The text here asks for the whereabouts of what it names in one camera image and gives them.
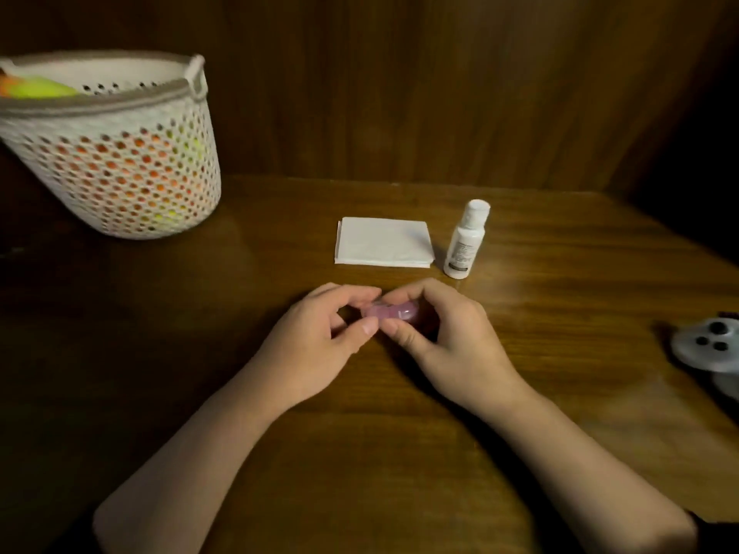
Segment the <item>bottle label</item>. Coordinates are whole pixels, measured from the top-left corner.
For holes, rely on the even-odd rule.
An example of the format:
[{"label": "bottle label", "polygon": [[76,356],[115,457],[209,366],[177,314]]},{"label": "bottle label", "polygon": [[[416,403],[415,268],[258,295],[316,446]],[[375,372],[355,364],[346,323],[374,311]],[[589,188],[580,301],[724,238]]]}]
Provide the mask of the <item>bottle label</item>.
[{"label": "bottle label", "polygon": [[475,260],[476,254],[477,247],[466,245],[465,243],[457,243],[457,247],[455,247],[454,252],[449,258],[449,268],[459,272],[467,272],[472,266],[472,261]]}]

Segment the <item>basket rim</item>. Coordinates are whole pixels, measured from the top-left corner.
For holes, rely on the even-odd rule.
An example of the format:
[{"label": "basket rim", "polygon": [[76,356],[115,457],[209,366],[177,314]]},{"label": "basket rim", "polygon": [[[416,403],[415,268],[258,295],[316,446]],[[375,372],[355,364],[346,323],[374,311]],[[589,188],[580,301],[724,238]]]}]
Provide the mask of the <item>basket rim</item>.
[{"label": "basket rim", "polygon": [[[15,65],[30,65],[70,60],[111,60],[136,58],[167,60],[187,65],[190,57],[148,50],[80,50],[44,52],[8,58]],[[90,96],[83,93],[50,99],[12,99],[0,97],[0,118],[78,117],[158,105],[189,96],[190,84],[184,77],[146,90],[133,89],[123,93]]]}]

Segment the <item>gray game controller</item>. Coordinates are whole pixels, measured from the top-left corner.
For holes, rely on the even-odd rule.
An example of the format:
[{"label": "gray game controller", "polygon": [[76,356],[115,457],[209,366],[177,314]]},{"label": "gray game controller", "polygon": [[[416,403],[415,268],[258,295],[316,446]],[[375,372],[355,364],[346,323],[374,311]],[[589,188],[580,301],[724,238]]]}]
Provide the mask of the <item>gray game controller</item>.
[{"label": "gray game controller", "polygon": [[728,315],[679,330],[670,347],[685,365],[713,372],[716,388],[739,400],[739,320]]}]

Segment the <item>bottle cap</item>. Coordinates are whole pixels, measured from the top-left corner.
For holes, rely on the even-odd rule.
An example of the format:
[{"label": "bottle cap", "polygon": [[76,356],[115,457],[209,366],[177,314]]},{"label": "bottle cap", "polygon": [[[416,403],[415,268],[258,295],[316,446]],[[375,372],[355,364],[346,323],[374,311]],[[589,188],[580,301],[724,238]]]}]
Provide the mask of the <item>bottle cap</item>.
[{"label": "bottle cap", "polygon": [[482,229],[490,213],[490,204],[484,200],[470,200],[464,209],[460,225],[465,229]]}]

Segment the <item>controller button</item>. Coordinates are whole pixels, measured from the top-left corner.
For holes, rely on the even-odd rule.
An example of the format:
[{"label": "controller button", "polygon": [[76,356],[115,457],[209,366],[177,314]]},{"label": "controller button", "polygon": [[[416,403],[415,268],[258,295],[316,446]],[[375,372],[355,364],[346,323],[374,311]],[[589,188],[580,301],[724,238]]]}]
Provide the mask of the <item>controller button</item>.
[{"label": "controller button", "polygon": [[716,320],[715,322],[708,325],[708,330],[711,331],[711,334],[714,335],[725,335],[729,331],[729,327],[726,326],[726,323],[722,323],[719,320]]}]

